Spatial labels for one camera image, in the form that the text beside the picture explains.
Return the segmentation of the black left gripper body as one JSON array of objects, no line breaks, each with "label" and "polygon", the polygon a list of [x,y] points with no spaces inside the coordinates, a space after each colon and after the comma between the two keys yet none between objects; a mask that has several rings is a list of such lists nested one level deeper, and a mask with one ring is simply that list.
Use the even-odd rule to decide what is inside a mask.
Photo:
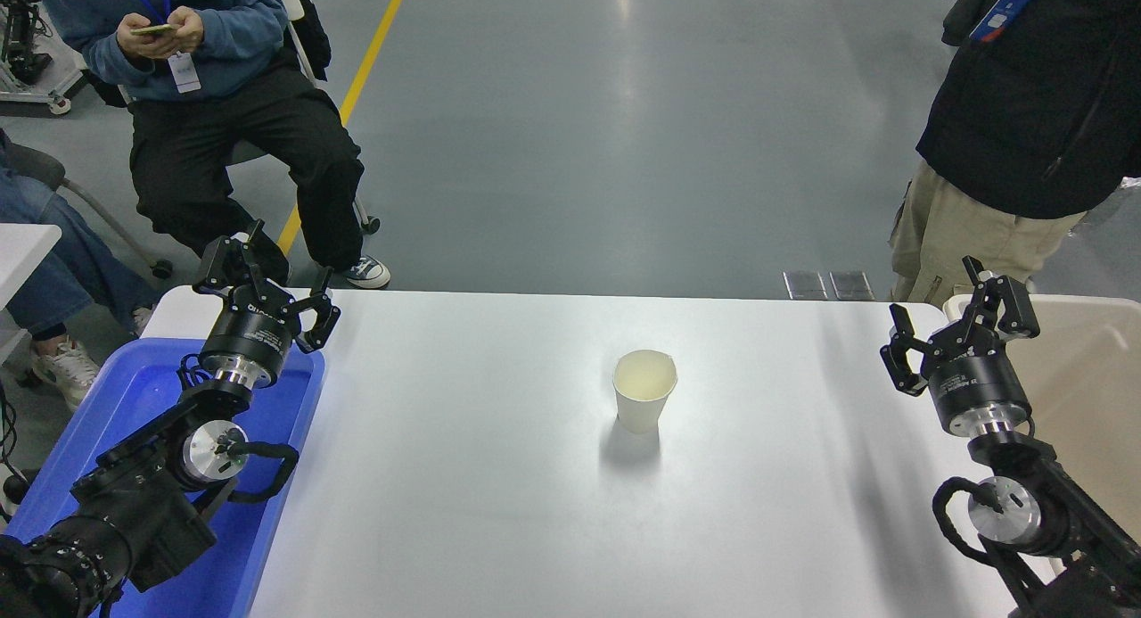
[{"label": "black left gripper body", "polygon": [[292,342],[288,325],[252,306],[224,306],[200,350],[200,366],[220,369],[253,365],[261,375],[280,375]]}]

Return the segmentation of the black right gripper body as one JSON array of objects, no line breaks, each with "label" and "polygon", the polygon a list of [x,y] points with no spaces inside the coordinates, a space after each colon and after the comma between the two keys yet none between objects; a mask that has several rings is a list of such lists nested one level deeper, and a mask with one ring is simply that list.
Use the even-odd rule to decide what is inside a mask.
[{"label": "black right gripper body", "polygon": [[926,387],[944,428],[1015,428],[1031,418],[1006,341],[985,328],[937,331],[929,339]]}]

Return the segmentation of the person's right hand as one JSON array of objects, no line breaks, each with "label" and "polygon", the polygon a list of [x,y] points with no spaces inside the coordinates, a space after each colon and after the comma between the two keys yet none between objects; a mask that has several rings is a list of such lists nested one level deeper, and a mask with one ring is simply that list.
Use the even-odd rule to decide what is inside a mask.
[{"label": "person's right hand", "polygon": [[129,60],[167,60],[172,54],[167,54],[168,33],[173,29],[170,24],[152,25],[151,21],[138,13],[127,13],[118,25],[118,46]]}]

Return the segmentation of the person's left hand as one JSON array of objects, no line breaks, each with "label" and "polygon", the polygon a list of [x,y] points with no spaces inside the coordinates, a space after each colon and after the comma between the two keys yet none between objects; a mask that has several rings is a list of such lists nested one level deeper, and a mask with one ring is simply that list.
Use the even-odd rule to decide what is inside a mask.
[{"label": "person's left hand", "polygon": [[173,26],[168,33],[167,54],[196,52],[205,36],[204,23],[197,10],[178,7],[167,17],[167,24]]}]

